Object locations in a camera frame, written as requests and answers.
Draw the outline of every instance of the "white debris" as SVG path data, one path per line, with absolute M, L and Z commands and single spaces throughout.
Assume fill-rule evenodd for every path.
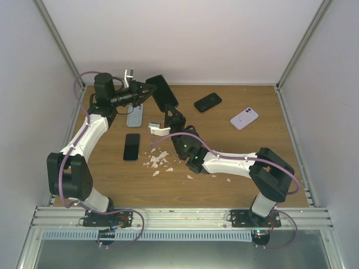
M 158 158 L 163 159 L 168 155 L 167 151 L 161 152 L 161 154 L 158 156 Z
M 158 158 L 158 157 L 152 156 L 152 157 L 151 157 L 151 160 L 150 160 L 150 163 L 152 163 L 152 162 L 157 163 L 158 161 L 159 161 L 159 158 Z

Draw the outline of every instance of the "wooden surface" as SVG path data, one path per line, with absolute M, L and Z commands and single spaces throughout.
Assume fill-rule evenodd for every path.
M 202 139 L 212 148 L 223 152 L 258 152 L 260 147 L 268 147 L 292 165 L 300 178 L 297 161 L 283 118 L 282 110 L 273 87 L 267 86 L 171 86 L 179 101 L 178 110 L 186 117 L 186 125 L 194 125 Z M 86 107 L 89 96 L 94 92 L 89 87 L 84 98 Z M 222 103 L 207 112 L 198 112 L 193 103 L 202 97 L 216 92 Z M 239 112 L 251 107 L 259 117 L 243 130 L 236 130 L 229 122 Z M 126 113 L 127 108 L 119 108 Z M 76 131 L 84 121 L 81 111 Z M 189 171 L 185 161 L 176 157 L 171 140 L 161 143 L 151 152 L 151 135 L 148 130 L 150 120 L 162 122 L 164 113 L 150 98 L 144 103 L 142 126 L 128 128 L 126 115 L 117 115 L 115 121 L 97 143 L 89 159 L 89 168 L 94 187 L 103 195 L 114 200 L 115 206 L 155 206 L 155 207 L 250 207 L 258 194 L 251 179 L 236 175 L 194 174 Z M 123 148 L 128 133 L 141 134 L 140 156 L 138 161 L 124 161 Z M 167 164 L 154 169 L 145 163 L 150 156 L 158 156 L 167 151 Z M 153 177 L 155 171 L 160 173 Z M 307 207 L 302 190 L 299 194 L 288 196 L 281 207 Z

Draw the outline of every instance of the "white panel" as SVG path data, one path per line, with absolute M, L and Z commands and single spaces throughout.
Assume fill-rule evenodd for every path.
M 49 197 L 46 158 L 63 145 L 73 78 L 32 1 L 0 1 L 0 37 L 0 268 L 16 268 Z
M 348 268 L 358 268 L 359 1 L 334 1 L 283 92 Z
M 320 0 L 45 0 L 80 72 L 274 84 Z

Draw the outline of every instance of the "aluminum frame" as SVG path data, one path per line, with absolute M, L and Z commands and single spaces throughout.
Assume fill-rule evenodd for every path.
M 304 191 L 306 193 L 308 204 L 310 206 L 317 206 L 318 204 L 317 204 L 316 194 L 315 194 L 315 191 L 314 191 L 314 189 L 312 187 L 311 179 L 310 179 L 310 177 L 309 177 L 309 175 L 307 173 L 307 167 L 306 167 L 306 164 L 304 162 L 303 154 L 302 154 L 302 152 L 300 150 L 300 146 L 299 146 L 299 143 L 298 143 L 298 138 L 297 138 L 297 135 L 296 135 L 296 133 L 294 131 L 294 126 L 293 126 L 292 120 L 291 120 L 291 118 L 289 116 L 289 113 L 288 113 L 286 101 L 283 98 L 283 95 L 282 95 L 281 91 L 277 87 L 275 87 L 275 92 L 277 93 L 277 97 L 278 97 L 278 100 L 279 100 L 279 103 L 280 103 L 280 107 L 282 108 L 284 120 L 285 120 L 286 125 L 287 125 L 288 133 L 289 133 L 289 136 L 290 136 L 291 141 L 292 141 L 294 153 L 296 155 L 299 170 L 300 170 L 301 175 L 302 175 L 303 184 L 304 184 L 304 187 L 305 187 Z
M 79 71 L 77 70 L 77 67 L 75 66 L 75 63 L 73 62 L 64 42 L 62 41 L 62 38 L 55 26 L 55 24 L 53 23 L 51 16 L 49 14 L 49 12 L 46 9 L 46 6 L 44 4 L 44 2 L 42 0 L 33 0 L 36 8 L 38 9 L 44 23 L 46 24 L 46 27 L 48 28 L 52 38 L 54 39 L 55 43 L 57 44 L 57 47 L 59 48 L 62 56 L 65 59 L 65 62 L 67 63 L 68 67 L 70 68 L 73 77 L 77 77 L 79 75 Z M 85 87 L 85 83 L 83 82 L 82 79 L 79 79 L 79 86 L 81 88 Z
M 179 231 L 198 233 L 238 233 L 240 231 L 256 230 L 256 227 L 233 228 L 227 221 L 229 211 L 233 208 L 133 208 L 143 214 L 145 229 L 151 233 L 165 231 L 175 234 Z M 344 268 L 341 255 L 337 252 L 336 237 L 332 221 L 326 208 L 281 208 L 293 217 L 299 230 L 320 230 L 332 268 Z M 66 209 L 63 207 L 38 207 L 35 210 L 29 234 L 27 236 L 17 268 L 34 268 L 41 249 L 43 235 L 48 231 L 67 231 L 82 236 L 85 232 L 94 232 L 94 228 L 83 227 L 78 224 L 79 218 L 85 216 L 81 207 Z M 280 214 L 282 227 L 277 230 L 293 230 L 291 221 Z M 141 219 L 134 215 L 132 227 L 121 230 L 121 233 L 134 233 L 141 229 Z M 61 236 L 52 239 L 61 240 Z M 171 237 L 158 240 L 172 240 Z
M 321 22 L 322 18 L 324 17 L 325 13 L 327 12 L 328 8 L 330 7 L 330 4 L 333 2 L 333 0 L 322 0 L 317 11 L 314 14 L 313 19 L 311 20 L 307 30 L 305 31 L 301 41 L 299 42 L 299 45 L 297 46 L 296 50 L 293 53 L 292 58 L 289 60 L 289 63 L 287 64 L 282 76 L 280 77 L 277 87 L 280 89 L 285 80 L 287 79 L 289 73 L 292 70 L 292 67 L 297 62 L 299 56 L 301 55 L 305 45 L 308 43 L 309 39 L 311 38 L 312 34 L 314 33 L 315 29 Z

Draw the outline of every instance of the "purple cable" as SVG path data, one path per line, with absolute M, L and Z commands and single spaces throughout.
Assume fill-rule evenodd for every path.
M 195 139 L 197 139 L 198 141 L 200 141 L 202 143 L 202 145 L 209 151 L 211 152 L 213 155 L 217 156 L 217 157 L 220 157 L 220 158 L 223 158 L 223 159 L 227 159 L 227 160 L 242 160 L 242 161 L 259 161 L 261 163 L 265 163 L 265 164 L 269 164 L 277 169 L 279 169 L 280 171 L 286 173 L 287 175 L 289 175 L 297 184 L 297 189 L 293 192 L 288 192 L 288 195 L 290 194 L 296 194 L 300 191 L 301 189 L 301 185 L 299 183 L 299 180 L 294 176 L 292 175 L 289 171 L 285 170 L 283 167 L 279 166 L 278 164 L 275 164 L 271 161 L 267 161 L 265 159 L 260 159 L 260 158 L 253 158 L 253 157 L 233 157 L 233 156 L 223 156 L 223 155 L 220 155 L 218 152 L 215 152 L 214 150 L 212 150 L 201 138 L 199 138 L 198 136 L 196 136 L 195 134 L 193 133 L 185 133 L 185 132 L 178 132 L 178 133 L 170 133 L 160 139 L 158 139 L 156 141 L 156 143 L 152 144 L 151 146 L 152 147 L 155 147 L 157 144 L 161 143 L 163 140 L 165 139 L 168 139 L 172 136 L 191 136 L 191 137 L 194 137 Z
M 86 133 L 86 131 L 88 130 L 89 128 L 89 125 L 90 125 L 90 115 L 88 113 L 88 111 L 86 110 L 85 106 L 83 105 L 83 103 L 81 102 L 80 98 L 78 97 L 77 93 L 76 93 L 76 85 L 77 85 L 77 82 L 78 80 L 84 76 L 84 75 L 87 75 L 87 74 L 100 74 L 101 72 L 98 72 L 98 71 L 87 71 L 87 72 L 84 72 L 84 73 L 81 73 L 79 74 L 76 78 L 75 78 L 75 81 L 73 82 L 73 85 L 72 85 L 72 90 L 73 90 L 73 94 L 77 100 L 77 102 L 80 104 L 81 106 L 81 109 L 85 112 L 86 114 L 86 118 L 88 120 L 88 124 L 85 126 L 85 128 L 82 130 L 82 132 L 79 134 L 79 136 L 77 137 L 77 139 L 74 141 L 72 147 L 69 149 L 69 151 L 65 154 L 62 162 L 61 162 L 61 165 L 60 165 L 60 171 L 59 171 L 59 174 L 58 174 L 58 192 L 59 192 L 59 196 L 60 196 L 60 199 L 61 199 L 61 202 L 63 204 L 63 206 L 65 208 L 70 208 L 71 206 L 73 206 L 74 204 L 78 203 L 77 201 L 73 201 L 71 202 L 69 205 L 66 203 L 66 200 L 63 196 L 63 189 L 62 189 L 62 177 L 63 177 L 63 169 L 65 168 L 65 163 L 69 157 L 69 155 L 71 154 L 71 152 L 73 151 L 73 149 L 76 147 L 77 143 L 81 140 L 81 138 L 84 136 L 84 134 Z M 84 209 L 86 210 L 91 210 L 92 212 L 96 213 L 96 214 L 100 214 L 100 215 L 111 215 L 111 214 L 116 214 L 116 213 L 120 213 L 120 212 L 133 212 L 133 213 L 136 213 L 138 214 L 140 217 L 141 217 L 141 220 L 142 220 L 142 228 L 141 228 L 141 231 L 140 233 L 138 234 L 138 236 L 130 241 L 129 243 L 126 243 L 124 245 L 119 245 L 119 246 L 114 246 L 112 248 L 120 248 L 120 247 L 125 247 L 125 246 L 128 246 L 128 245 L 131 245 L 133 244 L 134 242 L 136 242 L 137 240 L 140 239 L 140 237 L 142 236 L 143 232 L 144 232 L 144 229 L 145 229 L 145 219 L 143 217 L 143 215 L 141 213 L 139 213 L 138 211 L 136 210 L 132 210 L 132 209 L 124 209 L 124 210 L 116 210 L 116 211 L 111 211 L 111 212 L 100 212 L 100 211 L 97 211 L 97 210 L 92 210 L 90 207 L 87 207 L 86 204 L 80 202 L 80 206 L 83 207 Z
M 268 246 L 268 247 L 263 247 L 263 248 L 267 248 L 267 249 L 280 249 L 280 248 L 289 247 L 290 245 L 294 244 L 294 242 L 295 242 L 295 241 L 297 240 L 297 238 L 298 238 L 298 226 L 297 226 L 296 222 L 294 221 L 294 219 L 293 219 L 291 216 L 289 216 L 287 213 L 285 213 L 285 212 L 283 212 L 283 211 L 281 211 L 281 210 L 272 210 L 272 212 L 273 212 L 273 213 L 276 213 L 276 212 L 277 212 L 277 213 L 281 213 L 281 214 L 286 215 L 286 216 L 291 220 L 291 222 L 293 223 L 294 228 L 295 228 L 295 230 L 296 230 L 296 233 L 295 233 L 293 239 L 292 239 L 289 243 L 287 243 L 287 244 L 284 244 L 284 245 L 275 245 L 275 246 Z M 252 241 L 252 244 L 255 245 L 256 247 L 262 247 L 261 245 L 257 245 L 257 244 L 254 243 L 253 241 Z
M 79 134 L 79 136 L 77 137 L 77 139 L 74 141 L 73 143 L 73 147 L 70 148 L 70 150 L 66 153 L 66 155 L 64 156 L 61 165 L 60 165 L 60 172 L 58 173 L 58 194 L 60 196 L 61 202 L 63 204 L 63 206 L 65 208 L 70 208 L 71 206 L 73 206 L 74 203 L 76 203 L 75 201 L 73 201 L 72 203 L 70 203 L 69 205 L 66 203 L 66 200 L 63 196 L 63 190 L 62 190 L 62 176 L 63 176 L 63 169 L 65 167 L 65 163 L 69 157 L 69 155 L 71 154 L 73 148 L 77 145 L 77 143 L 79 142 L 79 140 L 84 136 L 85 132 L 88 130 L 89 128 L 89 124 L 90 124 L 90 115 L 88 113 L 88 111 L 86 110 L 85 106 L 83 105 L 83 103 L 81 102 L 80 98 L 78 97 L 77 93 L 76 93 L 76 85 L 78 80 L 83 76 L 83 75 L 87 75 L 87 74 L 100 74 L 101 72 L 98 71 L 87 71 L 84 73 L 79 74 L 76 78 L 75 81 L 72 84 L 72 91 L 73 94 L 77 100 L 77 102 L 80 104 L 81 109 L 85 112 L 86 114 L 86 118 L 88 120 L 88 124 L 85 126 L 85 128 L 82 130 L 82 132 Z

